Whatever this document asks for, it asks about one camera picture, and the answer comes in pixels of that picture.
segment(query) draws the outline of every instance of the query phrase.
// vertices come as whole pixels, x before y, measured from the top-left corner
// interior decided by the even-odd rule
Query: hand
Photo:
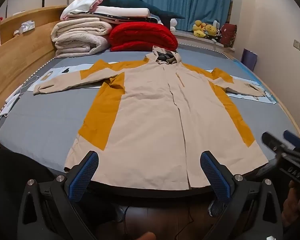
[[[151,232],[146,232],[141,237],[139,237],[137,240],[156,240],[155,234]]]
[[[281,217],[284,227],[291,225],[300,215],[300,199],[298,198],[295,186],[295,182],[290,181],[288,197],[283,203]]]

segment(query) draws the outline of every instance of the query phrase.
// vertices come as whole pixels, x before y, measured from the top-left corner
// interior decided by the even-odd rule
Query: jacket sleeve
[[[109,64],[100,59],[87,70],[65,73],[36,85],[33,94],[48,94],[63,91],[79,85],[97,82],[116,76],[123,72],[125,68],[138,66],[138,63],[141,64],[142,62],[143,61],[126,61]]]
[[[218,68],[215,68],[211,72],[211,76],[207,78],[213,84],[222,87],[225,91],[230,93],[255,97],[263,97],[266,95],[261,87],[239,79],[234,79],[232,76]]]

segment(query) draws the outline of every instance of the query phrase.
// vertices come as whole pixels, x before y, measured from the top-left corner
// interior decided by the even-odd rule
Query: wooden bed frame
[[[39,8],[17,14],[0,22],[2,44],[0,46],[0,109],[4,106],[6,98],[17,87],[55,56],[50,33],[55,24],[60,21],[60,15],[65,7]],[[20,28],[21,23],[28,20],[35,22],[35,29],[13,37],[14,31]],[[300,129],[295,120],[277,96],[275,97],[300,135]]]

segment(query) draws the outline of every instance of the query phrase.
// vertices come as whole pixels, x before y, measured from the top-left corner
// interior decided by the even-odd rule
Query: zipper pull
[[[183,87],[185,88],[185,85],[184,85],[183,82],[181,81],[181,78],[180,78],[180,76],[178,75],[177,72],[176,72],[176,75],[177,75],[178,79],[180,80],[181,84],[183,85]]]

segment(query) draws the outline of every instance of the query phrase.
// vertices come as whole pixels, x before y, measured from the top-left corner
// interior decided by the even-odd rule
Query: mattress
[[[185,45],[179,45],[177,51],[184,63],[206,70],[218,67],[230,75],[259,82],[244,66],[224,54]],[[93,64],[98,59],[106,62],[142,60],[147,53],[106,50],[93,56],[52,59],[35,75],[42,76],[51,68]],[[0,119],[0,143],[49,168],[63,171],[69,149],[98,89],[70,89],[33,96],[32,92],[26,91],[27,88],[21,91],[24,94],[15,103],[7,118]],[[282,133],[285,130],[296,133],[293,124],[279,104],[266,104],[239,98],[231,98],[231,100],[249,125],[268,160],[272,160],[274,154],[261,143],[263,132],[269,131],[279,139],[283,139]]]

